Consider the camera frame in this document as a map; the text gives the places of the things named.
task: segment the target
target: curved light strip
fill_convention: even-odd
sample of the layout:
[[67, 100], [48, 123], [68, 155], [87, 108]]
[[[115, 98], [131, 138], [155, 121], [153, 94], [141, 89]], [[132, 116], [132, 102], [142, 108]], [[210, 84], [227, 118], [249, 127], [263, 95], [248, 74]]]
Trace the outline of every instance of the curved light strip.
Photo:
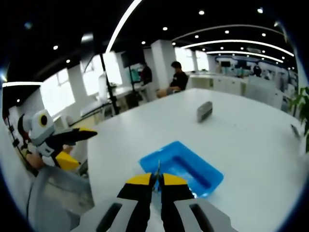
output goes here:
[[112, 45], [114, 44], [117, 35], [119, 34], [121, 28], [124, 26], [126, 20], [130, 17], [130, 15], [132, 14], [132, 12], [135, 10], [135, 8], [141, 3], [142, 0], [134, 0], [131, 5], [127, 8], [126, 12], [124, 13], [124, 15], [122, 16], [122, 18], [120, 19], [114, 33], [112, 34], [111, 40], [107, 45], [106, 48], [106, 52], [108, 53], [111, 51], [112, 49]]
[[200, 45], [205, 45], [205, 44], [218, 44], [218, 43], [248, 43], [248, 44], [259, 44], [259, 45], [264, 45], [267, 47], [271, 47], [274, 49], [277, 49], [279, 51], [282, 51], [290, 56], [294, 56], [293, 53], [284, 50], [283, 48], [268, 44], [268, 43], [263, 43], [263, 42], [258, 42], [258, 41], [251, 41], [251, 40], [214, 40], [214, 41], [208, 41], [208, 42], [201, 42], [201, 43], [194, 43], [190, 45], [183, 46], [182, 48], [189, 48], [189, 47], [195, 47], [195, 46], [200, 46]]
[[256, 26], [256, 25], [250, 25], [250, 24], [232, 24], [232, 25], [215, 26], [215, 27], [211, 27], [211, 28], [204, 28], [204, 29], [200, 29], [200, 30], [195, 30], [195, 31], [189, 32], [185, 35], [178, 36], [178, 37], [176, 37], [172, 40], [177, 40], [177, 39], [180, 39], [182, 37], [192, 35], [192, 34], [196, 34], [196, 33], [202, 32], [202, 31], [214, 30], [214, 29], [220, 29], [220, 28], [233, 28], [233, 27], [259, 28], [259, 29], [264, 29], [264, 30], [270, 30], [272, 32], [275, 32], [275, 33], [278, 33], [278, 34], [284, 36], [284, 34], [282, 32], [279, 32], [279, 31], [271, 29], [271, 28], [265, 28], [265, 27], [262, 27], [262, 26]]
[[252, 55], [252, 56], [264, 57], [264, 58], [267, 58], [267, 59], [272, 59], [272, 60], [274, 60], [274, 61], [283, 63], [283, 61], [280, 60], [280, 59], [276, 59], [276, 58], [273, 58], [273, 57], [269, 57], [269, 56], [266, 56], [266, 55], [262, 55], [262, 54], [258, 54], [258, 53], [253, 53], [253, 52], [238, 52], [238, 51], [214, 51], [214, 52], [206, 52], [206, 54], [216, 54], [216, 53], [221, 53], [221, 54], [222, 54], [222, 53], [235, 53], [235, 54]]
[[42, 84], [43, 84], [43, 82], [16, 81], [16, 82], [3, 83], [2, 87], [9, 87], [9, 86], [41, 86]]

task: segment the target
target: black shirt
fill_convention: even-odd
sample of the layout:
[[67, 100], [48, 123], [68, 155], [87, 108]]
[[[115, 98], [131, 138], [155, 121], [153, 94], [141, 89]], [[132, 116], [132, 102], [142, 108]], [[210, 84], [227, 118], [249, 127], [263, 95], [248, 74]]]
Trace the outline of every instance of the black shirt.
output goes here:
[[170, 87], [178, 86], [181, 90], [185, 90], [188, 82], [188, 76], [184, 72], [177, 72], [174, 74], [173, 81], [170, 83]]

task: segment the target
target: yellow part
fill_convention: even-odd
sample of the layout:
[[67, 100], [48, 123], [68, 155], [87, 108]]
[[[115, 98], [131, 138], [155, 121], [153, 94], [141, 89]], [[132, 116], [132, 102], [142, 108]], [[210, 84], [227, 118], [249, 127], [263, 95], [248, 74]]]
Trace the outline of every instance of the yellow part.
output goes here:
[[64, 151], [61, 151], [57, 156], [56, 160], [63, 170], [72, 170], [79, 166], [79, 162], [72, 158], [68, 153], [65, 153]]
[[178, 176], [163, 173], [164, 185], [186, 185], [187, 181]]
[[88, 129], [88, 128], [85, 128], [85, 127], [80, 127], [79, 131], [92, 131], [92, 132], [96, 132], [95, 130]]
[[133, 185], [149, 185], [151, 173], [146, 173], [142, 175], [136, 175], [129, 179], [126, 184], [133, 184]]

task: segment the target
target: man sitting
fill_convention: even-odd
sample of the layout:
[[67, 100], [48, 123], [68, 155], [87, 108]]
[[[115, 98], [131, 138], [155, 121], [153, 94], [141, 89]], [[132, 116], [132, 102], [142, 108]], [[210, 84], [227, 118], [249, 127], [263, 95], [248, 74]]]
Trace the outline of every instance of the man sitting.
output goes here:
[[158, 98], [162, 98], [173, 94], [177, 91], [185, 90], [188, 82], [188, 76], [182, 71], [182, 65], [178, 61], [174, 61], [171, 66], [175, 69], [173, 81], [166, 89], [159, 89], [156, 92]]

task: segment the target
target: gray object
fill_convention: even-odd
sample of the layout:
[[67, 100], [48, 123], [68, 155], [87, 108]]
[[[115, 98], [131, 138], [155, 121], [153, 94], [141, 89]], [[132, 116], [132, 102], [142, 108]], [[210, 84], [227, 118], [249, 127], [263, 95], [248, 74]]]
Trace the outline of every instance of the gray object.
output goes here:
[[186, 232], [237, 232], [230, 218], [202, 198], [176, 201], [175, 205]]
[[69, 232], [94, 206], [89, 181], [57, 167], [40, 170], [30, 192], [28, 220], [38, 232]]
[[[137, 201], [112, 198], [85, 213], [73, 232], [125, 232]], [[205, 199], [176, 201], [186, 232], [237, 232], [230, 218]]]
[[208, 101], [197, 109], [197, 121], [203, 122], [212, 114], [212, 102]]

